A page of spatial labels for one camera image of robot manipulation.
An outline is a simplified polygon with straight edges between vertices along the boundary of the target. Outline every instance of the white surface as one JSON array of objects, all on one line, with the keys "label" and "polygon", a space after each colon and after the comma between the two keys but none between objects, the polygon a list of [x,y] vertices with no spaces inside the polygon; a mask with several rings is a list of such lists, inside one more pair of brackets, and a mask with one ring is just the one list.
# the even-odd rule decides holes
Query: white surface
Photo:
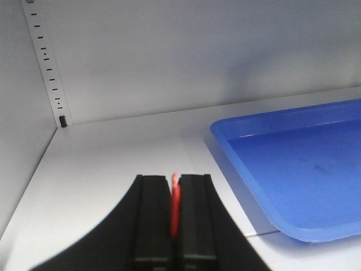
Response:
[{"label": "white surface", "polygon": [[[361,88],[58,129],[0,241],[0,255],[8,259],[0,262],[0,270],[28,270],[79,240],[106,217],[137,174],[163,174],[170,180],[173,172],[210,173],[238,227],[247,237],[258,240],[255,235],[272,233],[275,228],[224,159],[209,131],[211,123],[225,117],[354,98],[361,98]],[[238,184],[235,193],[241,206],[223,174]],[[337,259],[343,259],[343,270],[354,271],[353,258],[359,258],[361,249],[361,242],[351,242],[350,246],[358,248],[342,254],[347,240],[341,247],[325,244],[320,251],[307,251],[297,244],[282,248],[282,243],[277,246],[262,241],[252,242],[268,263],[289,263],[287,269],[277,269],[280,271],[300,268],[295,259],[305,254],[309,266],[315,261],[322,266],[337,254]]]},{"label": "white surface", "polygon": [[[56,125],[19,0],[0,1],[0,237]],[[4,255],[0,253],[0,262]]]},{"label": "white surface", "polygon": [[76,124],[361,85],[361,1],[37,2]]},{"label": "white surface", "polygon": [[56,65],[55,55],[52,51],[50,35],[43,20],[41,1],[36,0],[33,3],[27,3],[26,0],[21,0],[21,4],[23,5],[24,15],[33,40],[56,124],[60,127],[59,116],[65,116],[67,124],[71,125],[72,118],[64,94],[63,84],[61,83],[58,66]]},{"label": "white surface", "polygon": [[304,243],[278,232],[248,240],[271,270],[361,270],[361,235],[328,243]]}]

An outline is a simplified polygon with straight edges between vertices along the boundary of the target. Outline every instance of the black plastic part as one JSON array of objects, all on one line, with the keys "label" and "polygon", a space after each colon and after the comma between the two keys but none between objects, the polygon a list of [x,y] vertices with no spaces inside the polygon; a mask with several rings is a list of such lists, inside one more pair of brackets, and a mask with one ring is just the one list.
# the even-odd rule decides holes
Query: black plastic part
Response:
[{"label": "black plastic part", "polygon": [[178,270],[216,271],[210,211],[204,176],[182,175],[179,236],[177,241]]},{"label": "black plastic part", "polygon": [[32,271],[131,270],[142,183],[143,177],[137,176],[123,199],[96,228]]},{"label": "black plastic part", "polygon": [[60,116],[59,120],[60,120],[60,125],[62,128],[65,128],[66,126],[68,126],[65,116]]},{"label": "black plastic part", "polygon": [[134,253],[134,270],[172,270],[170,192],[165,177],[144,176]]},{"label": "black plastic part", "polygon": [[240,232],[213,186],[204,176],[220,271],[270,271]]}]

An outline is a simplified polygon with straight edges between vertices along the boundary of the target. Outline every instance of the red strap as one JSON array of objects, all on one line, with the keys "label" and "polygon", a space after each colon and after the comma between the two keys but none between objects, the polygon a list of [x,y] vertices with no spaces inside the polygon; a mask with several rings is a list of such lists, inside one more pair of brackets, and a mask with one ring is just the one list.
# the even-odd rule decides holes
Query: red strap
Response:
[{"label": "red strap", "polygon": [[172,193],[170,204],[170,235],[173,239],[177,237],[179,228],[179,205],[181,203],[181,186],[178,183],[176,173],[172,175]]}]

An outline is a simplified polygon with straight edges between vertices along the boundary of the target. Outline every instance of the white shelf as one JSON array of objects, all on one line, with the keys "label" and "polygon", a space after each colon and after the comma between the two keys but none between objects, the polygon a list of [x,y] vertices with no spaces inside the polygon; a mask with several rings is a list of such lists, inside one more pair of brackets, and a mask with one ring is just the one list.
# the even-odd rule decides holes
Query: white shelf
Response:
[{"label": "white shelf", "polygon": [[[212,175],[236,224],[271,266],[306,270],[302,266],[308,262],[333,263],[339,259],[342,270],[355,271],[355,259],[361,251],[361,242],[354,241],[357,237],[323,244],[320,250],[309,245],[312,250],[308,250],[304,243],[274,233],[276,229],[209,131],[211,123],[226,117],[355,98],[361,98],[361,88],[58,129],[0,241],[0,270],[28,270],[79,240],[106,217],[137,174],[166,175],[170,180],[173,172],[179,172]],[[239,183],[236,194],[241,205],[223,174],[231,183]],[[278,236],[288,241],[275,244]],[[275,249],[283,243],[285,248]]]}]

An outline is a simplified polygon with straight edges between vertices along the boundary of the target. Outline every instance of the blue plastic tray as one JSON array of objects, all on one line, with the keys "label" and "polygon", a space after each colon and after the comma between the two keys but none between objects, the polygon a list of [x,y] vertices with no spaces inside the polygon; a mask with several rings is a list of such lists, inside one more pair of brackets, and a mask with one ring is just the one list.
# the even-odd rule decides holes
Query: blue plastic tray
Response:
[{"label": "blue plastic tray", "polygon": [[361,99],[219,120],[211,131],[283,233],[361,233]]}]

